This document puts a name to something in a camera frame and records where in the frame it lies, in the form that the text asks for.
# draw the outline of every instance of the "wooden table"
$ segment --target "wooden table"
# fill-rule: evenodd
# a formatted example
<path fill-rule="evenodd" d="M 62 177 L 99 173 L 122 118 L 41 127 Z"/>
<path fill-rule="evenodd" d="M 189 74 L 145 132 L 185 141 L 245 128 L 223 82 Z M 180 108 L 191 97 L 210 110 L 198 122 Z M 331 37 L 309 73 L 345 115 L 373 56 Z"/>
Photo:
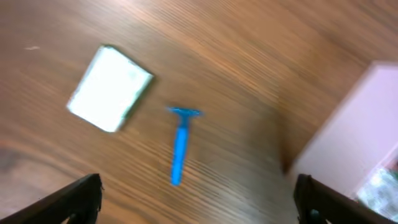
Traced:
<path fill-rule="evenodd" d="M 398 58 L 395 1 L 3 0 L 0 215 L 92 172 L 99 223 L 292 223 L 282 178 L 374 59 Z M 100 44 L 156 83 L 118 133 L 66 110 Z M 199 108 L 183 184 L 177 117 Z"/>

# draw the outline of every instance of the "black object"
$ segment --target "black object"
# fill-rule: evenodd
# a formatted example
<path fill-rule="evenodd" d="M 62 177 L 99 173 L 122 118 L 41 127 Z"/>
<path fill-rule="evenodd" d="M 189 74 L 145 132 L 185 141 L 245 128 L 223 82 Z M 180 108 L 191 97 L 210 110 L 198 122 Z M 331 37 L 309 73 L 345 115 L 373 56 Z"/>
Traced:
<path fill-rule="evenodd" d="M 300 174 L 294 190 L 300 224 L 393 224 L 358 202 L 323 185 L 310 175 Z"/>
<path fill-rule="evenodd" d="M 87 175 L 33 205 L 0 220 L 8 223 L 94 224 L 101 210 L 99 174 Z"/>

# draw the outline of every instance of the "white speck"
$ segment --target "white speck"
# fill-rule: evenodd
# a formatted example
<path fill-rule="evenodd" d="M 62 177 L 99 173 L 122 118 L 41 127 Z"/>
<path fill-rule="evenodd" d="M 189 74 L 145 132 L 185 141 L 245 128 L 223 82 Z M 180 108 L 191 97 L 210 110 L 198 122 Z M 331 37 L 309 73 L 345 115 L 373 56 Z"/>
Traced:
<path fill-rule="evenodd" d="M 38 47 L 38 46 L 31 46 L 31 47 L 25 47 L 24 49 L 25 49 L 25 50 L 38 50 L 38 49 L 40 49 L 40 47 Z"/>

